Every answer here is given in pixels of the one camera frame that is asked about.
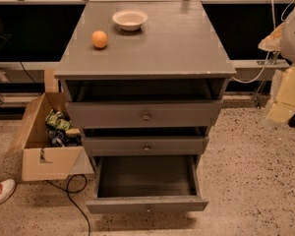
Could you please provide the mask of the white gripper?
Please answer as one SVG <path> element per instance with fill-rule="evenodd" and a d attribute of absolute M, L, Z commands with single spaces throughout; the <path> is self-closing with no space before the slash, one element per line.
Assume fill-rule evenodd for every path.
<path fill-rule="evenodd" d="M 258 48 L 263 51 L 281 49 L 281 23 L 271 34 L 261 40 Z M 295 66 L 285 72 L 276 70 L 271 82 L 270 100 L 265 107 L 265 119 L 273 124 L 286 124 L 295 115 Z"/>

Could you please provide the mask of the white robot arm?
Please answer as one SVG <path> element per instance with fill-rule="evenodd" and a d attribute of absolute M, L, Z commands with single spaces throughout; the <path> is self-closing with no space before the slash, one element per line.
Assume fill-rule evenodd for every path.
<path fill-rule="evenodd" d="M 265 118 L 272 123 L 287 123 L 295 114 L 295 8 L 285 21 L 258 45 L 264 51 L 279 51 L 292 62 L 285 72 L 276 72 L 272 79 L 271 100 Z"/>

